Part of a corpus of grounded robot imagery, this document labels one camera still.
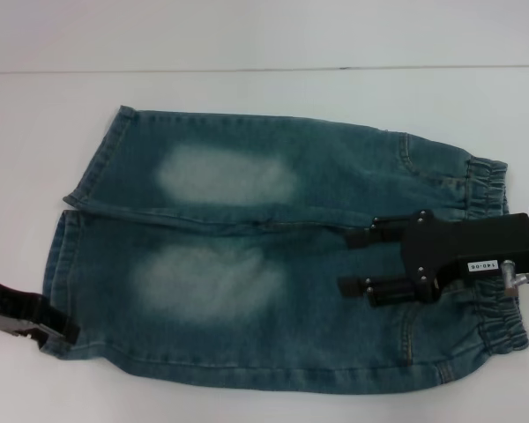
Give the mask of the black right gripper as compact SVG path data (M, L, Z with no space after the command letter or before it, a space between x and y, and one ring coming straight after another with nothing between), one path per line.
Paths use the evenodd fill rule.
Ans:
M508 293L529 284L529 216L445 221L429 211L373 218L369 227L345 232L349 249L400 243L405 277L339 278L344 298L364 298L372 307L437 301L451 282L498 276Z

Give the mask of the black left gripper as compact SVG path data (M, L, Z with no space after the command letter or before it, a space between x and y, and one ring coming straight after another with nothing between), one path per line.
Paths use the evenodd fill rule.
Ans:
M48 341L75 345L80 328L48 298L0 284L0 330L27 338L42 348Z

